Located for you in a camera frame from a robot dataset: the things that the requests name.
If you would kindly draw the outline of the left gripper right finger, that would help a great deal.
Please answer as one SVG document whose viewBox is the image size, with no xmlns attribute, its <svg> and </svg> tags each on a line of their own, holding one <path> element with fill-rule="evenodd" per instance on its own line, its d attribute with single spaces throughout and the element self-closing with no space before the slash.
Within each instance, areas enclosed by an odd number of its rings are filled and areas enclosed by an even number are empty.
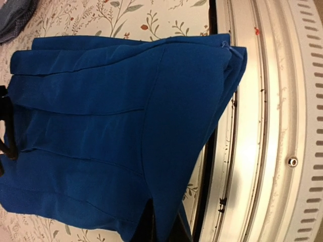
<svg viewBox="0 0 323 242">
<path fill-rule="evenodd" d="M 173 225 L 173 241 L 174 242 L 192 241 L 190 232 L 187 230 L 180 212 L 177 213 L 177 216 Z"/>
</svg>

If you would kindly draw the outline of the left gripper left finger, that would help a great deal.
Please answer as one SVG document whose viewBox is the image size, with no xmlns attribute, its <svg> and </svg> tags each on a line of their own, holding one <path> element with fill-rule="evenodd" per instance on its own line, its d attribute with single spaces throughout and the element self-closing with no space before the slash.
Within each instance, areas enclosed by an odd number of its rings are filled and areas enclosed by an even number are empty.
<svg viewBox="0 0 323 242">
<path fill-rule="evenodd" d="M 131 242 L 156 242 L 156 224 L 152 199 L 149 199 L 145 205 Z"/>
</svg>

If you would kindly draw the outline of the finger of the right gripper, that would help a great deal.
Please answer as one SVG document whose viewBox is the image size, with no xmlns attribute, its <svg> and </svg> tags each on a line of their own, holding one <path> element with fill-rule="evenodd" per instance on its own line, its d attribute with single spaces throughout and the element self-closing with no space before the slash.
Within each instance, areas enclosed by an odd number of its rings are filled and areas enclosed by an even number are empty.
<svg viewBox="0 0 323 242">
<path fill-rule="evenodd" d="M 1 85 L 1 120 L 5 123 L 5 130 L 9 141 L 9 146 L 7 146 L 1 140 L 1 151 L 9 159 L 16 160 L 18 158 L 18 149 L 14 137 L 14 108 L 5 85 Z"/>
</svg>

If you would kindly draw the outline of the bright blue garment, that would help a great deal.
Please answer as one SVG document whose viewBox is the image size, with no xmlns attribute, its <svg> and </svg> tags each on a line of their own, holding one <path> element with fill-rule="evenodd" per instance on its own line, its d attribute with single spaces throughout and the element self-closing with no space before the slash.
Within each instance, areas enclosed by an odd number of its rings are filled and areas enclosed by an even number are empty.
<svg viewBox="0 0 323 242">
<path fill-rule="evenodd" d="M 229 34 L 35 39 L 11 58 L 2 207 L 131 241 L 152 199 L 156 241 L 173 241 L 178 212 L 190 232 L 182 199 L 246 65 Z"/>
</svg>

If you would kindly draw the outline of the dark teal t-shirt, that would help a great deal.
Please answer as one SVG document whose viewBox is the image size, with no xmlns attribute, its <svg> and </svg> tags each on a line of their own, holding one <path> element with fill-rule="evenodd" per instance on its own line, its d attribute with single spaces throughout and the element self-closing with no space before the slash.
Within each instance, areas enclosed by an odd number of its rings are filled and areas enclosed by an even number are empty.
<svg viewBox="0 0 323 242">
<path fill-rule="evenodd" d="M 1 7 L 1 44 L 15 39 L 37 9 L 37 0 L 6 1 Z"/>
</svg>

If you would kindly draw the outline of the floral patterned table mat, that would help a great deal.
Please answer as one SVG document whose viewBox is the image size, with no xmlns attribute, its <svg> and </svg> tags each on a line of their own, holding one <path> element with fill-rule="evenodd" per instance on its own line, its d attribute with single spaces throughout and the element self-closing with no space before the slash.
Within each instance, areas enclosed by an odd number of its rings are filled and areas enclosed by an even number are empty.
<svg viewBox="0 0 323 242">
<path fill-rule="evenodd" d="M 36 37 L 96 35 L 153 41 L 207 36 L 208 1 L 39 1 L 27 26 L 1 46 L 1 84 L 11 79 L 10 59 Z M 116 232 L 87 230 L 52 219 L 1 210 L 1 241 L 120 241 Z"/>
</svg>

